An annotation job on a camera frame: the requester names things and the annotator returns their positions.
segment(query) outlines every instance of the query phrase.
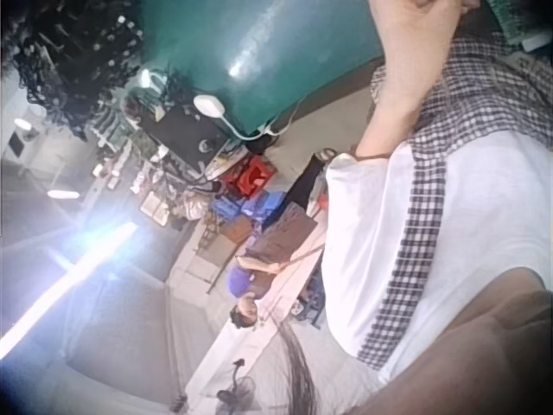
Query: checkered trim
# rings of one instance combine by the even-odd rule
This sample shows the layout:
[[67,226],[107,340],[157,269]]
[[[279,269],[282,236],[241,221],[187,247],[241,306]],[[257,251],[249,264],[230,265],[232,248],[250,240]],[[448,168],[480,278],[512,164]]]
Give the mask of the checkered trim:
[[[423,295],[442,223],[447,156],[497,131],[517,131],[552,147],[551,65],[512,55],[515,49],[501,36],[494,39],[454,42],[442,79],[426,99],[409,139],[415,172],[404,236],[385,297],[358,354],[376,370],[401,342]],[[375,101],[384,79],[381,67],[371,84]]]

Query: white shirt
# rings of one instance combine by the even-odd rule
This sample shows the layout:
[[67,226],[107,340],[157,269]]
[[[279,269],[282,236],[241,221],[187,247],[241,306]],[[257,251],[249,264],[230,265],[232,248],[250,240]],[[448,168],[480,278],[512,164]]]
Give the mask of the white shirt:
[[[409,366],[461,310],[505,271],[526,267],[551,288],[551,155],[536,140],[502,131],[448,158],[434,262],[410,326],[380,371]],[[329,216],[322,264],[328,325],[356,356],[383,299],[410,201],[410,146],[390,160],[338,156],[327,170]]]

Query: standing fan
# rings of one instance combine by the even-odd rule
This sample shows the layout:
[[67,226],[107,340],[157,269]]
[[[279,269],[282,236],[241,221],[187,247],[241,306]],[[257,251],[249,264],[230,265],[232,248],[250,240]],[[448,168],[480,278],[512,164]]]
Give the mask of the standing fan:
[[259,409],[254,399],[256,384],[253,379],[249,376],[236,379],[238,370],[245,365],[244,359],[235,361],[233,365],[232,385],[226,390],[217,392],[217,399],[220,402],[215,415],[238,415]]

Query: woman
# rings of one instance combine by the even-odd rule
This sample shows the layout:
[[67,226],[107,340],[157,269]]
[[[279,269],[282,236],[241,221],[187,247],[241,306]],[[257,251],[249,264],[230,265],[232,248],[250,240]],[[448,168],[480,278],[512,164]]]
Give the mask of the woman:
[[245,255],[237,257],[238,263],[229,271],[228,288],[238,299],[230,317],[238,329],[256,324],[256,300],[267,294],[275,276],[315,228],[316,222],[305,210],[319,174],[335,156],[334,150],[324,149],[311,157],[283,201],[264,220],[262,236],[246,248]]
[[[553,413],[551,65],[499,39],[450,48],[474,2],[370,5],[387,73],[327,170],[322,270],[335,339],[388,385],[348,413]],[[316,413],[288,344],[289,413]]]

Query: teal wall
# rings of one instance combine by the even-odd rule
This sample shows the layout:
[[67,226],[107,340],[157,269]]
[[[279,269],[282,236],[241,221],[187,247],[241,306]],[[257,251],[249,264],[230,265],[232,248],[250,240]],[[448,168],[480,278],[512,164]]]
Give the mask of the teal wall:
[[254,131],[382,55],[367,0],[143,0],[147,59]]

